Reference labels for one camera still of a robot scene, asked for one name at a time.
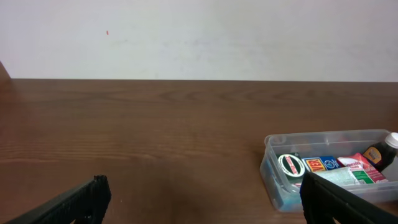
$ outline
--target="bottle label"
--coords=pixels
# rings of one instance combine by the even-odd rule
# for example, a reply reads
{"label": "bottle label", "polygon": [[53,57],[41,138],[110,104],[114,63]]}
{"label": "bottle label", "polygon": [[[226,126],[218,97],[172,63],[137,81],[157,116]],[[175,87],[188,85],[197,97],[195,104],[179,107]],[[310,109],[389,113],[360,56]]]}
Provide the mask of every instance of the bottle label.
{"label": "bottle label", "polygon": [[368,158],[373,164],[377,164],[381,161],[381,154],[375,147],[370,147],[363,156]]}

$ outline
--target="white wall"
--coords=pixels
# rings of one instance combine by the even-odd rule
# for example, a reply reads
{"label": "white wall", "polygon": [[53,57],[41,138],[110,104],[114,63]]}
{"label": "white wall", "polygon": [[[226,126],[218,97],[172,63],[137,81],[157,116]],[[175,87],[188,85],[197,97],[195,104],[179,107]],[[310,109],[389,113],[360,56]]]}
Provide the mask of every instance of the white wall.
{"label": "white wall", "polygon": [[398,82],[397,12],[396,0],[0,0],[0,60],[12,78]]}

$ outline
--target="plastic container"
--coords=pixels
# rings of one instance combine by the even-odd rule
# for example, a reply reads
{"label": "plastic container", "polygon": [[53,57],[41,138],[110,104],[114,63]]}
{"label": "plastic container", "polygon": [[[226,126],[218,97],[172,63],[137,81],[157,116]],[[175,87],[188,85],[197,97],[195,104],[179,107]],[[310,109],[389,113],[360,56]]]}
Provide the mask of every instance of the plastic container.
{"label": "plastic container", "polygon": [[[300,189],[286,178],[276,154],[298,152],[301,157],[351,156],[363,153],[370,145],[383,141],[387,130],[332,131],[322,133],[275,134],[266,137],[266,151],[260,173],[269,198],[281,212],[302,212]],[[346,186],[344,189],[371,203],[398,200],[398,159],[382,174],[389,182]]]}

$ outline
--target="white bottle cap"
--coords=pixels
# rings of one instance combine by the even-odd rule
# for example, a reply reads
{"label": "white bottle cap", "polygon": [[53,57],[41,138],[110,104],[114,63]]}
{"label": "white bottle cap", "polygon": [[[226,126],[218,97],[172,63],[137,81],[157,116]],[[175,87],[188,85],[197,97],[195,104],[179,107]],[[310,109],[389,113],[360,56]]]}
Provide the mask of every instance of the white bottle cap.
{"label": "white bottle cap", "polygon": [[386,143],[394,149],[398,149],[398,133],[390,133],[387,135]]}

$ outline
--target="dark brown bottle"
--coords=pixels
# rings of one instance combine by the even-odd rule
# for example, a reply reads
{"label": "dark brown bottle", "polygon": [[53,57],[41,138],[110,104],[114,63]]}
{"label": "dark brown bottle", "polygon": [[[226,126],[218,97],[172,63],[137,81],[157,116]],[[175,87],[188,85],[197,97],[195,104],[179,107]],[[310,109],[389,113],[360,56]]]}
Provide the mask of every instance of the dark brown bottle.
{"label": "dark brown bottle", "polygon": [[383,142],[369,146],[362,155],[381,172],[392,163],[397,151],[398,133],[390,133]]}

